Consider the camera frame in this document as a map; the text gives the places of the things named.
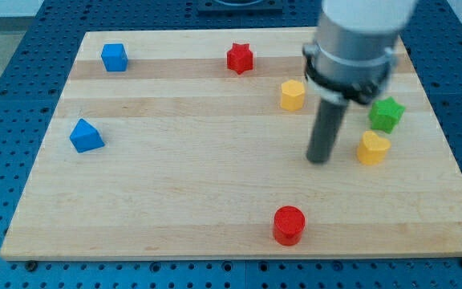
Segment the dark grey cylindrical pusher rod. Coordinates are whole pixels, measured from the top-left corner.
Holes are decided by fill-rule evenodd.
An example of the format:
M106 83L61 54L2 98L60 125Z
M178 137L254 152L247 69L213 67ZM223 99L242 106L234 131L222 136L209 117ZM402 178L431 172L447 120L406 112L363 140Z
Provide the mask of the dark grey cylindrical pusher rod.
M314 164L328 162L347 108L347 101L334 104L321 99L306 151L308 161Z

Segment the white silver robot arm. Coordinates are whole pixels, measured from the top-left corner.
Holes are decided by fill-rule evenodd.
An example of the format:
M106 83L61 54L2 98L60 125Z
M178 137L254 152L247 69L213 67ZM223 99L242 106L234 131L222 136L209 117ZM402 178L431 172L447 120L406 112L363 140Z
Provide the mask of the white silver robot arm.
M302 47L305 79L320 98L306 159L330 159L351 101L368 105L397 64L395 43L416 0L327 0L313 40Z

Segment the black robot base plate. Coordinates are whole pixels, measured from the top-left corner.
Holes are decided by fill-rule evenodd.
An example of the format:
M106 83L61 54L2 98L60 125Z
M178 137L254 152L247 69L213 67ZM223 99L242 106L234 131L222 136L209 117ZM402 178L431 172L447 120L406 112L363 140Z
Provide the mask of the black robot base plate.
M282 0L196 0L199 13L280 12Z

